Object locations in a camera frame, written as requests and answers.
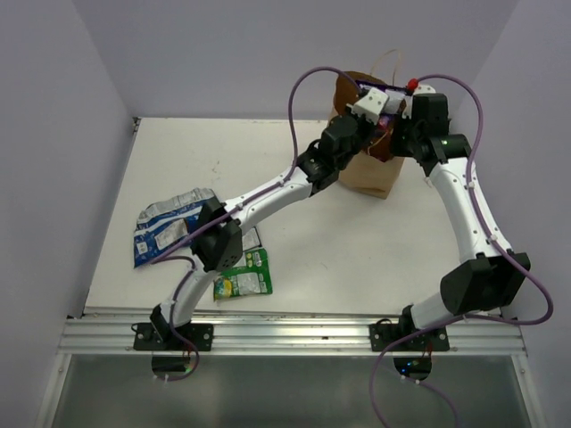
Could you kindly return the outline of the purple snack bag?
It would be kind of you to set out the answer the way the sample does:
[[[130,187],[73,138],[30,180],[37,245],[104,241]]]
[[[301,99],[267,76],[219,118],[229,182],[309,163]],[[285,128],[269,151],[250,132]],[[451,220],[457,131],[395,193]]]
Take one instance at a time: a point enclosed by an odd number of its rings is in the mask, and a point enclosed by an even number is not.
[[[404,109],[404,105],[406,104],[405,97],[407,96],[405,89],[402,87],[388,86],[382,83],[373,83],[367,80],[359,80],[359,79],[356,81],[356,83],[360,88],[358,100],[363,95],[365,95],[371,87],[376,87],[381,91],[385,92],[389,96],[389,100],[383,112],[381,113],[379,120],[377,122],[373,122],[374,124],[377,123],[379,127],[381,127],[384,131],[386,131],[388,129],[390,122],[394,119],[394,117]]]

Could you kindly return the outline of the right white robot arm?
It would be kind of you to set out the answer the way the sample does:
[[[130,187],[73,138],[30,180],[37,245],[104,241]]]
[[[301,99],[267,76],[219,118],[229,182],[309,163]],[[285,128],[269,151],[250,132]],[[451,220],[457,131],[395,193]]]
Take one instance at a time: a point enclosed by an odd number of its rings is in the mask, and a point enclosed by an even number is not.
[[[429,339],[428,327],[455,316],[509,305],[524,275],[526,253],[515,253],[499,230],[469,164],[467,138],[450,132],[448,100],[428,85],[420,86],[396,121],[391,152],[414,159],[439,193],[459,249],[459,265],[445,275],[439,292],[406,308],[409,317],[397,329],[402,347],[417,350]]]

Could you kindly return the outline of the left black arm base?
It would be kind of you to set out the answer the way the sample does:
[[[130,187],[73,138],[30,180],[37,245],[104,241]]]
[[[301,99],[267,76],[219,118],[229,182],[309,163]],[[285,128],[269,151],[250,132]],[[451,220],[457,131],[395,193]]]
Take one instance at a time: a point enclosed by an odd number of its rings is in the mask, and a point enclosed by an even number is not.
[[[189,375],[192,371],[192,349],[187,342],[193,343],[199,352],[210,351],[214,338],[214,326],[206,323],[183,325],[176,329],[178,335],[174,335],[166,326],[165,340],[151,323],[134,323],[130,328],[135,335],[133,349],[151,351],[153,373],[162,378],[166,375]]]

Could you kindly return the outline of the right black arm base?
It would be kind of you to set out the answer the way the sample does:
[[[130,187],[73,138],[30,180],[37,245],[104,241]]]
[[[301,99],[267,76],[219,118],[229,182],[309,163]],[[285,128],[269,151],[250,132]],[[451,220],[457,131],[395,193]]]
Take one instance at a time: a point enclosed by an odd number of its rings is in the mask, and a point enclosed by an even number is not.
[[[374,352],[402,353],[403,357],[393,358],[394,368],[399,375],[415,380],[424,380],[430,375],[435,352],[451,349],[445,327],[421,333],[408,320],[393,322],[381,318],[368,326],[368,335]]]

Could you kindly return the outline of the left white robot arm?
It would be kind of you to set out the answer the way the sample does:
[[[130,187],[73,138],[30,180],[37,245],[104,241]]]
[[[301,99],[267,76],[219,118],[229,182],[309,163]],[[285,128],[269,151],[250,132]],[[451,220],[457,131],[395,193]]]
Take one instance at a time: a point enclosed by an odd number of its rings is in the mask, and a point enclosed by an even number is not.
[[[218,272],[233,267],[243,253],[243,235],[286,206],[310,198],[339,178],[350,160],[369,146],[383,107],[347,105],[346,113],[330,120],[319,139],[299,155],[293,166],[274,180],[226,202],[210,198],[203,205],[190,244],[189,271],[168,300],[150,316],[153,338],[165,350],[183,344],[197,302]]]

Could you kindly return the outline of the brown paper bag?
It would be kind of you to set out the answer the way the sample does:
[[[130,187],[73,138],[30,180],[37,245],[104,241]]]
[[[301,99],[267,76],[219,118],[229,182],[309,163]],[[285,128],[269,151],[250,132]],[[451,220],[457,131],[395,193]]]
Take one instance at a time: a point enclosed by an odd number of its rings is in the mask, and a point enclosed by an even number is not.
[[[385,84],[387,82],[374,76],[374,72],[390,54],[397,55],[390,79],[391,85],[395,85],[396,74],[401,65],[401,51],[398,49],[383,53],[369,72],[348,71],[347,73],[355,80],[364,79],[367,82]],[[333,108],[329,119],[344,113],[345,105],[356,101],[356,97],[356,89],[346,79],[338,77],[335,81]],[[379,199],[387,199],[401,173],[404,162],[404,158],[392,155],[389,150],[394,119],[383,119],[383,121],[372,145],[355,155],[347,168],[339,175],[339,182],[345,187]]]

